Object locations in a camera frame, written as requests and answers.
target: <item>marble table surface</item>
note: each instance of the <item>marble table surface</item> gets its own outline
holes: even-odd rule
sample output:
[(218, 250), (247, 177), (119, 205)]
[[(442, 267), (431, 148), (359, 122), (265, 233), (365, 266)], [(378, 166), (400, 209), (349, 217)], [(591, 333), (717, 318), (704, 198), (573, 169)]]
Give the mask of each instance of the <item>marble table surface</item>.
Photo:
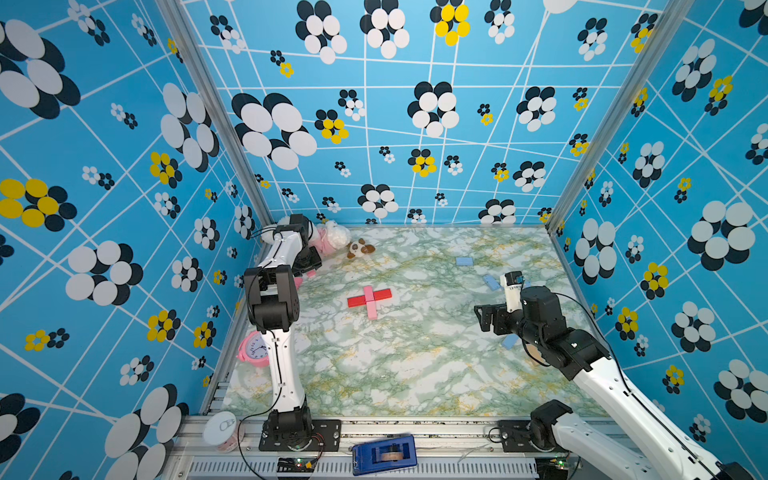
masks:
[[(545, 229), (371, 227), (352, 230), (376, 251), (323, 259), (299, 288), (297, 365), (313, 415), (518, 416), (551, 399), (582, 416), (607, 416), (554, 368), (530, 360), (519, 344), (484, 333), (474, 305), (503, 303), (482, 277), (521, 270), (533, 285), (575, 296)], [(474, 266), (456, 266), (472, 257)], [(347, 297), (365, 285), (393, 298), (369, 320)], [(589, 330), (581, 308), (561, 302), (569, 326)], [(237, 362), (223, 409), (262, 412), (272, 390), (269, 367)]]

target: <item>pink alarm clock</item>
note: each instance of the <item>pink alarm clock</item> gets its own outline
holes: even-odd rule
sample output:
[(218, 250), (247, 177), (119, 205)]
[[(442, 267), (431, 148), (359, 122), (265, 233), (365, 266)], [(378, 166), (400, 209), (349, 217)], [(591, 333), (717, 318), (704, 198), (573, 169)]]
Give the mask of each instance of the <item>pink alarm clock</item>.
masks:
[(254, 330), (240, 344), (237, 359), (254, 366), (268, 366), (270, 358), (266, 355), (266, 343), (258, 330)]

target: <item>stuffed toy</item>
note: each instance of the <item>stuffed toy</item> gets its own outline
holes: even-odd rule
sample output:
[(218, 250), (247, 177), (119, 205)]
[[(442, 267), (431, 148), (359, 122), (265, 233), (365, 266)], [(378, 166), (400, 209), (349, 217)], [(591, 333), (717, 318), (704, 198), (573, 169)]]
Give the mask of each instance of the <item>stuffed toy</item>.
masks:
[(349, 244), (349, 253), (346, 254), (346, 257), (350, 259), (355, 257), (362, 257), (363, 255), (367, 255), (368, 253), (373, 253), (375, 251), (376, 247), (366, 244), (366, 241), (360, 238), (356, 242)]

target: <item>pink block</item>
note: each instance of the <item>pink block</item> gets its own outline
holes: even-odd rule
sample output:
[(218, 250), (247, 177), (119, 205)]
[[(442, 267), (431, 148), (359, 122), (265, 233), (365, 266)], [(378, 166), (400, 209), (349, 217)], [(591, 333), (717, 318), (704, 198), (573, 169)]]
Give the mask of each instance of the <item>pink block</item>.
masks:
[(362, 294), (365, 296), (366, 302), (372, 302), (373, 301), (373, 287), (372, 286), (370, 286), (370, 285), (364, 286), (362, 288)]
[(376, 302), (371, 301), (366, 303), (366, 308), (368, 308), (368, 319), (375, 320), (379, 318), (378, 314), (376, 313)]

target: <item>floral pattern wall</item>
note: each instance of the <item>floral pattern wall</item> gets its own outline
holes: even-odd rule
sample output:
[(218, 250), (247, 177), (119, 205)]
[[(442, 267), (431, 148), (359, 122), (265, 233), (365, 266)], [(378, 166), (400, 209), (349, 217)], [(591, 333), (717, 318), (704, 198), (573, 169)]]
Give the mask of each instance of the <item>floral pattern wall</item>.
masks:
[(0, 7), (0, 478), (159, 474), (257, 250), (156, 5), (86, 3)]
[(275, 218), (539, 226), (665, 5), (183, 2)]
[(768, 17), (698, 0), (555, 235), (621, 365), (755, 478), (768, 435)]

